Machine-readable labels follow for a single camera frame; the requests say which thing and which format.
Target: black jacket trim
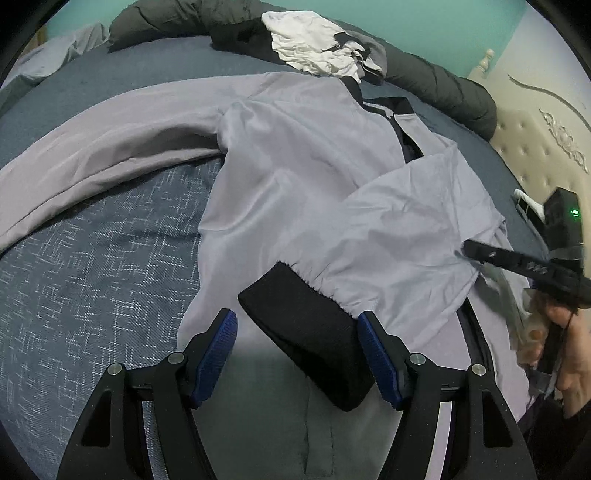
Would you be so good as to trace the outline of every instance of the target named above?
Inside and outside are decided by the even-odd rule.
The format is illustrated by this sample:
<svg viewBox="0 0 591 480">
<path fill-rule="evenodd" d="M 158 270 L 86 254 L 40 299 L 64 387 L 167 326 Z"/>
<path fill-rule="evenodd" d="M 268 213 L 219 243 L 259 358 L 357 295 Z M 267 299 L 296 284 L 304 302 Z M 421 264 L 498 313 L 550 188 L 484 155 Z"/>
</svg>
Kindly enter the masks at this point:
<svg viewBox="0 0 591 480">
<path fill-rule="evenodd" d="M 238 295 L 248 316 L 341 410 L 357 407 L 374 384 L 357 321 L 277 263 Z"/>
</svg>

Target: blue bedsheet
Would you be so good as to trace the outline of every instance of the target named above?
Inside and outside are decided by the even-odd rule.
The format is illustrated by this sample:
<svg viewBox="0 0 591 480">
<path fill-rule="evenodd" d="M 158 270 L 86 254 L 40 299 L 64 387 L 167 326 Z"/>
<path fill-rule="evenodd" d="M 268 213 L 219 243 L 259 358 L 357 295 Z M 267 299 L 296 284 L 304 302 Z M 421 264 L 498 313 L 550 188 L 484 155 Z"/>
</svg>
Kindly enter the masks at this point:
<svg viewBox="0 0 591 480">
<path fill-rule="evenodd" d="M 290 70 L 214 51 L 208 37 L 99 47 L 67 64 L 0 118 L 0 167 L 75 114 L 135 88 L 197 77 Z M 508 221 L 540 247 L 510 200 L 517 182 L 489 144 L 413 95 L 364 83 L 366 98 L 407 96 L 429 128 L 456 140 Z M 55 218 L 0 257 L 0 421 L 40 479 L 61 456 L 105 367 L 152 365 L 174 350 L 199 289 L 197 227 L 221 159 L 122 184 Z M 166 478 L 145 414 L 154 476 Z"/>
</svg>

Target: teal wall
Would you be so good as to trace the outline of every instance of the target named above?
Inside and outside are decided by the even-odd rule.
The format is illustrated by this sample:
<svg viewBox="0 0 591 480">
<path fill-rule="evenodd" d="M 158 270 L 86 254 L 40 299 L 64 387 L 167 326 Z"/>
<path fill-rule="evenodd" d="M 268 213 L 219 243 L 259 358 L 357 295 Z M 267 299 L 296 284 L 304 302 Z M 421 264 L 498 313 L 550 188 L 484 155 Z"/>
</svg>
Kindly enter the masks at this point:
<svg viewBox="0 0 591 480">
<path fill-rule="evenodd" d="M 398 48 L 466 76 L 487 48 L 505 50 L 525 12 L 525 0 L 270 0 L 343 20 Z M 84 24 L 111 21 L 131 0 L 70 0 L 47 24 L 55 37 Z"/>
<path fill-rule="evenodd" d="M 135 0 L 70 0 L 47 23 L 47 37 L 58 37 L 94 22 L 100 22 L 109 28 L 115 17 L 134 2 Z"/>
</svg>

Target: upholstered headboard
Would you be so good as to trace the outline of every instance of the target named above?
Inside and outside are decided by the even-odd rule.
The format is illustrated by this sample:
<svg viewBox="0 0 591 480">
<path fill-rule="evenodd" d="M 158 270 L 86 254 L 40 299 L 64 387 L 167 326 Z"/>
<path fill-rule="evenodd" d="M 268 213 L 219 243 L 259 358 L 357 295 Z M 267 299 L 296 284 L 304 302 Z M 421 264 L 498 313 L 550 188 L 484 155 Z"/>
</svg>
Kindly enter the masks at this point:
<svg viewBox="0 0 591 480">
<path fill-rule="evenodd" d="M 591 126 L 566 98 L 544 87 L 544 78 L 525 83 L 509 74 L 487 76 L 494 52 L 474 68 L 470 80 L 489 91 L 498 121 L 491 145 L 527 195 L 544 203 L 562 187 L 579 196 L 585 271 L 591 275 Z"/>
</svg>

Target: bedpost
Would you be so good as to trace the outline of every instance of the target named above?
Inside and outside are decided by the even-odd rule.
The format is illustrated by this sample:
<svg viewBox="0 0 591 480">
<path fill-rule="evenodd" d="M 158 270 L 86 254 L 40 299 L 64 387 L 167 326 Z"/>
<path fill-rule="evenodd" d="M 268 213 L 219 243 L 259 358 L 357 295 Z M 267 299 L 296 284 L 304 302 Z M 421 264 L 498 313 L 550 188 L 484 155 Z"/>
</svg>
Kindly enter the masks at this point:
<svg viewBox="0 0 591 480">
<path fill-rule="evenodd" d="M 485 53 L 484 58 L 478 63 L 476 67 L 472 69 L 468 78 L 478 82 L 484 80 L 488 74 L 488 69 L 491 66 L 491 60 L 495 57 L 494 50 L 488 49 Z"/>
</svg>

